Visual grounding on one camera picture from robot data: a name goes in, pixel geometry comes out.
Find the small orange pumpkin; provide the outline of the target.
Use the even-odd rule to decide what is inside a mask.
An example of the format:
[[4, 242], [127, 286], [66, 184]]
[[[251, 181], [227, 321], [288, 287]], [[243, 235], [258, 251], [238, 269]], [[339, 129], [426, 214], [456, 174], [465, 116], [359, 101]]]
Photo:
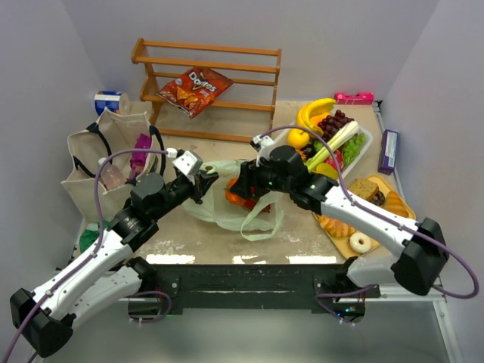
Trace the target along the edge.
[[225, 199], [234, 205], [243, 206], [246, 200], [235, 193], [231, 192], [231, 187], [236, 183], [237, 178], [231, 179], [225, 187]]

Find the light green plastic bag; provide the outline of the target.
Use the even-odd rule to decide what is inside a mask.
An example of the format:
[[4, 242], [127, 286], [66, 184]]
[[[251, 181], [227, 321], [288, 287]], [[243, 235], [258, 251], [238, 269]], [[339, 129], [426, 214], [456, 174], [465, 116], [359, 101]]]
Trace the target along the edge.
[[253, 208], [238, 206], [225, 199], [227, 183], [238, 177], [241, 160], [219, 160], [204, 163], [200, 168], [217, 172], [219, 179], [203, 197], [202, 204], [188, 200], [182, 204], [185, 212], [204, 222], [211, 222], [228, 231], [240, 233], [248, 241], [267, 240], [281, 229], [284, 211], [282, 194], [269, 192], [255, 202]]

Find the purple snack bag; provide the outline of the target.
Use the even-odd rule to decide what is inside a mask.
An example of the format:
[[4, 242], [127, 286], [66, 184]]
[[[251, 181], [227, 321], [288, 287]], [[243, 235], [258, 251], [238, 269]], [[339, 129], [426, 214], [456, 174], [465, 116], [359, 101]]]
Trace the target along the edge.
[[[135, 149], [149, 150], [151, 147], [151, 137], [146, 134], [140, 134]], [[132, 153], [130, 159], [131, 170], [135, 175], [139, 175], [145, 167], [148, 154], [146, 152], [136, 151]]]

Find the clear plastic water bottle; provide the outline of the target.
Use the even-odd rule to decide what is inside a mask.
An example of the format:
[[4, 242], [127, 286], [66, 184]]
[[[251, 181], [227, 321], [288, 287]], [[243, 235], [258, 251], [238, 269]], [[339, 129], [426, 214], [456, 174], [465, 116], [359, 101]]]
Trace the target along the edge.
[[126, 183], [126, 178], [121, 170], [111, 162], [106, 162], [101, 170], [101, 180], [108, 191], [122, 187]]

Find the green celery stalk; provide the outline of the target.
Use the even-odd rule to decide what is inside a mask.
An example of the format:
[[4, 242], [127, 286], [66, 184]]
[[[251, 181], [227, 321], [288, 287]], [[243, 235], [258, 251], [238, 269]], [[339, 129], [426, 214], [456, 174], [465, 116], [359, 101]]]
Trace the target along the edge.
[[314, 172], [316, 167], [323, 163], [328, 157], [330, 152], [335, 151], [346, 143], [352, 136], [356, 135], [360, 130], [360, 125], [356, 121], [351, 121], [342, 127], [334, 137], [328, 142], [328, 147], [322, 146], [320, 151], [306, 162], [306, 167], [310, 172]]

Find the beige canvas tote bag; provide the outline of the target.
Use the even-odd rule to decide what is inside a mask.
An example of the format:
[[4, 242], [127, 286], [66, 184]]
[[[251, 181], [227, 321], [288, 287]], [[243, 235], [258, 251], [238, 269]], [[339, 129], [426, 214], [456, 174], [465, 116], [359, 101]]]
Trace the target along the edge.
[[166, 157], [155, 153], [163, 140], [146, 113], [123, 116], [106, 109], [70, 135], [67, 146], [73, 170], [61, 184], [87, 222], [98, 220], [95, 191], [103, 218], [110, 220], [143, 175], [162, 174], [166, 167]]

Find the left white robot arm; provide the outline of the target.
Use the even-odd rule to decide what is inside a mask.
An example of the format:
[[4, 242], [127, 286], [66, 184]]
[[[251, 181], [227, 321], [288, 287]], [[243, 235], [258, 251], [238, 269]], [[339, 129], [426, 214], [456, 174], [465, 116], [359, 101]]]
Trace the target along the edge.
[[35, 353], [47, 358], [58, 352], [76, 327], [124, 296], [137, 295], [151, 267], [131, 255], [158, 230], [159, 219], [186, 200], [201, 203], [218, 179], [215, 172], [178, 172], [164, 182], [158, 173], [144, 175], [98, 241], [53, 278], [34, 290], [20, 288], [10, 297], [16, 333]]

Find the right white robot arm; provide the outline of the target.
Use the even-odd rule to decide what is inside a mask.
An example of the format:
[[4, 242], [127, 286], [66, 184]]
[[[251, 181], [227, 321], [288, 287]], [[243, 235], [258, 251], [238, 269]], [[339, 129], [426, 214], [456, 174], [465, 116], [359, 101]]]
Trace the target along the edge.
[[346, 275], [358, 287], [396, 282], [425, 296], [448, 261], [438, 222], [398, 216], [348, 192], [332, 178], [310, 173], [293, 147], [276, 147], [267, 158], [243, 162], [230, 188], [243, 199], [271, 191], [288, 194], [301, 209], [352, 226], [389, 251], [388, 256], [368, 253], [350, 263]]

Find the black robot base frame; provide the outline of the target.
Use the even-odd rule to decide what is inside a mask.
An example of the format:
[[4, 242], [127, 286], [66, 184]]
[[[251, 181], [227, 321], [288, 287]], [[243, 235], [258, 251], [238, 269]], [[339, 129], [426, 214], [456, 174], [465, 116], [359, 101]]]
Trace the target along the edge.
[[347, 262], [151, 265], [135, 257], [126, 264], [141, 277], [141, 301], [129, 305], [135, 318], [188, 309], [267, 309], [334, 312], [356, 323], [365, 315], [367, 299], [380, 297], [379, 287], [363, 289], [346, 277]]

